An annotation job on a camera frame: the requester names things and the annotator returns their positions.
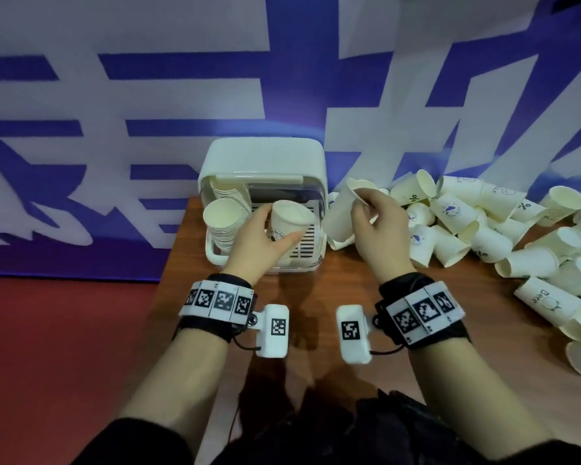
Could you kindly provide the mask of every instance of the hand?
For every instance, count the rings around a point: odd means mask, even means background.
[[[233,274],[248,281],[252,287],[269,269],[277,264],[286,251],[297,245],[303,232],[293,232],[278,241],[271,241],[264,224],[273,204],[258,208],[239,229],[228,262],[222,273]]]
[[[351,210],[355,247],[379,285],[415,272],[409,258],[407,213],[393,198],[377,189],[355,189],[355,192],[379,214],[371,225],[370,210],[362,201],[356,200]]]

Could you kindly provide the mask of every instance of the wooden table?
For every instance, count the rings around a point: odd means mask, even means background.
[[[125,395],[170,342],[176,315],[192,283],[216,270],[204,255],[206,227],[201,215],[201,202],[190,199]],[[547,229],[536,226],[520,244],[545,232]],[[433,259],[426,273],[448,284],[467,313],[465,324],[474,345],[488,363],[559,437],[581,444],[581,377],[564,354],[569,340],[512,295],[520,281],[500,278],[493,265],[474,255],[447,270]],[[251,374],[284,385],[295,407],[308,387],[348,408],[355,399],[374,395],[376,388],[396,389],[421,399],[405,352],[375,357],[366,366],[349,366],[342,361],[336,308],[357,303],[372,314],[380,298],[377,283],[353,246],[338,252],[328,248],[314,273],[265,276],[255,289],[258,309],[267,303],[289,307],[289,354],[285,360],[260,359],[231,346],[198,463],[209,463],[224,447],[248,368]],[[383,334],[371,336],[373,349],[391,348],[391,341]],[[240,340],[254,345],[255,335],[246,332]]]

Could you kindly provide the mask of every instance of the red floor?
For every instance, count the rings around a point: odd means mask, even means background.
[[[68,464],[112,418],[155,290],[0,278],[0,465]]]

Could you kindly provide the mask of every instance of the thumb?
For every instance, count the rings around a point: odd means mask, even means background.
[[[282,255],[286,253],[286,251],[298,245],[302,238],[303,238],[302,231],[289,233],[281,240],[274,242],[273,248],[275,248],[276,252],[280,255],[280,257],[282,257]]]
[[[351,222],[353,223],[353,233],[356,236],[372,230],[372,225],[366,214],[367,209],[364,203],[359,199],[355,199],[351,209]]]

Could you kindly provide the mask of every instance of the person's left hand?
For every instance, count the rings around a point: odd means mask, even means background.
[[[290,233],[278,241],[271,241],[267,237],[264,224],[272,207],[273,204],[260,206],[241,226],[222,273],[240,277],[254,287],[286,251],[301,241],[301,231]]]

